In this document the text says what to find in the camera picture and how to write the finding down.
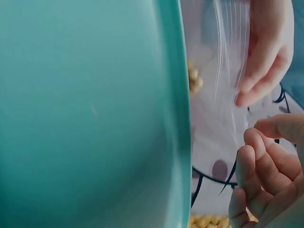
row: hand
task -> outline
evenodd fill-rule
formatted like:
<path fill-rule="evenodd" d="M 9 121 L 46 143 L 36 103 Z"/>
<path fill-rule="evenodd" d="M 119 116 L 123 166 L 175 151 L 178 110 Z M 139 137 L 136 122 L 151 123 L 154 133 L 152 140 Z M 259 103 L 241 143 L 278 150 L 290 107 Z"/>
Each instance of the hand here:
<path fill-rule="evenodd" d="M 273 139 L 297 145 L 290 154 Z M 237 183 L 229 218 L 233 228 L 302 228 L 304 224 L 304 115 L 283 114 L 258 121 L 244 134 L 237 153 Z M 248 220 L 246 207 L 259 220 Z"/>
<path fill-rule="evenodd" d="M 236 105 L 248 107 L 280 83 L 294 55 L 291 0 L 251 0 L 248 61 Z"/>

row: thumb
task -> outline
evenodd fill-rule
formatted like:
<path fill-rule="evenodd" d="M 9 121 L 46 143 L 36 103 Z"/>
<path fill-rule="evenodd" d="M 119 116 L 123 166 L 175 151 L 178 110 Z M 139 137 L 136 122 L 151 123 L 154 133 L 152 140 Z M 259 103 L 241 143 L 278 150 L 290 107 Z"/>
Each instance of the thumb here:
<path fill-rule="evenodd" d="M 268 73 L 279 50 L 279 36 L 267 33 L 258 37 L 239 86 L 242 93 L 247 94 Z"/>
<path fill-rule="evenodd" d="M 304 167 L 304 114 L 280 114 L 259 120 L 255 128 L 268 138 L 296 143 L 298 156 Z"/>

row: teal bowl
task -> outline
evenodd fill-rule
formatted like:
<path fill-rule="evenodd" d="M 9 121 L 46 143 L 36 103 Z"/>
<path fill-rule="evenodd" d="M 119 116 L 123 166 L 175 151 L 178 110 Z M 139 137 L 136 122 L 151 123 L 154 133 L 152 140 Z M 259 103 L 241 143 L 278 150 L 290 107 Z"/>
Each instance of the teal bowl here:
<path fill-rule="evenodd" d="M 186 228 L 179 0 L 2 0 L 0 28 L 0 227 Z"/>

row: clear plastic bag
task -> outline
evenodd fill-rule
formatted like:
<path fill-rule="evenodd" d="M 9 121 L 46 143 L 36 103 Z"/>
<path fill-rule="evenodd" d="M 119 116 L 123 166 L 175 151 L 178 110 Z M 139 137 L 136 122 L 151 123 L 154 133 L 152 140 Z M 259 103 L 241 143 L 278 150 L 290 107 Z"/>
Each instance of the clear plastic bag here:
<path fill-rule="evenodd" d="M 247 129 L 247 109 L 237 108 L 235 98 L 247 61 L 250 1 L 181 0 L 181 9 L 187 58 L 204 82 L 191 100 L 192 162 L 198 176 L 205 178 L 200 195 L 194 178 L 192 209 L 195 213 L 227 214 L 232 189 L 220 192 L 225 184 L 236 184 L 232 174 Z M 225 174 L 214 171 L 220 162 L 226 166 Z M 204 180 L 212 187 L 202 185 Z"/>

